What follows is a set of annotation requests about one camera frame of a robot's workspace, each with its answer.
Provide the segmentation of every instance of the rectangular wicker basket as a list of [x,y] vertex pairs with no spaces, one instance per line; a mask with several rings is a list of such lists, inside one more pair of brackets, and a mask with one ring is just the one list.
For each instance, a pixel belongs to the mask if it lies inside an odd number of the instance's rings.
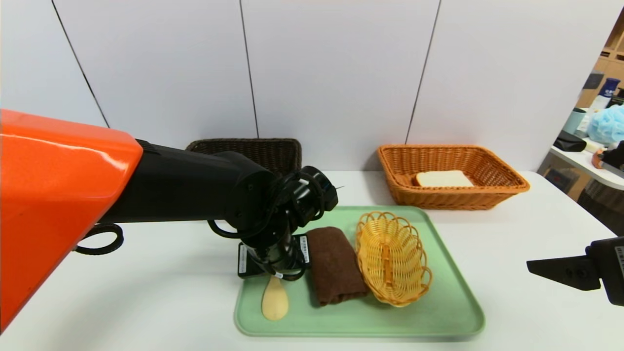
[[297,139],[203,139],[190,143],[187,151],[209,155],[238,152],[278,177],[301,169],[301,144]]
[[[378,149],[390,193],[399,205],[486,210],[528,191],[529,183],[493,152],[467,145],[386,145]],[[474,187],[421,187],[416,174],[459,169]]]

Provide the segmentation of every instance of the orange wicker basket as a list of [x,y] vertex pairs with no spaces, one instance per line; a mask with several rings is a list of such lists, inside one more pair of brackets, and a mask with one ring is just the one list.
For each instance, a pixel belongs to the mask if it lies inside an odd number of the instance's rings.
[[[486,210],[529,183],[493,152],[466,145],[386,145],[378,149],[394,201],[423,209]],[[459,169],[474,187],[421,187],[416,174]]]
[[433,275],[418,230],[390,212],[362,215],[356,229],[358,265],[366,285],[386,304],[403,307],[429,291]]

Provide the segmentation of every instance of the wooden spatula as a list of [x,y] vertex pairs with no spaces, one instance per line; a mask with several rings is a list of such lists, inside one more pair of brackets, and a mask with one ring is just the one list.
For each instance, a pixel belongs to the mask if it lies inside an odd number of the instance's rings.
[[271,276],[262,297],[262,314],[268,320],[280,320],[288,313],[288,296],[280,279]]

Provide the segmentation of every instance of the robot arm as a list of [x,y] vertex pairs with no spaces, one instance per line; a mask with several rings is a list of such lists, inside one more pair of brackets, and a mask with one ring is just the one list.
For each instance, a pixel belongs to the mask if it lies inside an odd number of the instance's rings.
[[240,276],[295,280],[307,264],[292,233],[338,203],[314,167],[277,179],[235,152],[197,154],[19,112],[2,110],[0,145],[0,332],[80,240],[123,238],[115,223],[207,220],[241,239]]

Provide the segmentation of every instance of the tabletop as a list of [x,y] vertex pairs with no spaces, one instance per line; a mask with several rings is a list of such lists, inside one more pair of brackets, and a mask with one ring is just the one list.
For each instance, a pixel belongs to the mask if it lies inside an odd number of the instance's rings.
[[578,167],[590,177],[600,183],[618,190],[624,190],[624,178],[606,169],[597,169],[592,165],[592,153],[589,151],[570,152],[562,151],[554,146],[550,147],[550,153]]
[[[381,172],[326,172],[341,205],[389,205]],[[583,254],[613,234],[544,178],[486,211],[427,210],[481,304],[469,339],[258,338],[233,321],[237,240],[205,222],[124,224],[100,257],[71,253],[0,336],[0,350],[621,350],[624,309],[604,290],[537,277],[525,261]]]

